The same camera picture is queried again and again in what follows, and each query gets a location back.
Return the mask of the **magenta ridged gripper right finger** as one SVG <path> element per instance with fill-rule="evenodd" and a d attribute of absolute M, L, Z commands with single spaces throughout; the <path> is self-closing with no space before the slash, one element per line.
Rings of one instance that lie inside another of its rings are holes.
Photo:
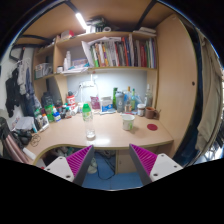
<path fill-rule="evenodd" d="M 155 182 L 182 169 L 166 154 L 154 154 L 134 144 L 129 145 L 130 156 L 143 185 Z"/>

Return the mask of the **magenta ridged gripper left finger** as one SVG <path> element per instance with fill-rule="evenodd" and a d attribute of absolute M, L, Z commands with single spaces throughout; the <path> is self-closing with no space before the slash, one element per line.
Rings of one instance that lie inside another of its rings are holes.
<path fill-rule="evenodd" d="M 45 171 L 81 186 L 94 156 L 94 146 L 85 147 L 68 157 L 59 156 Z"/>

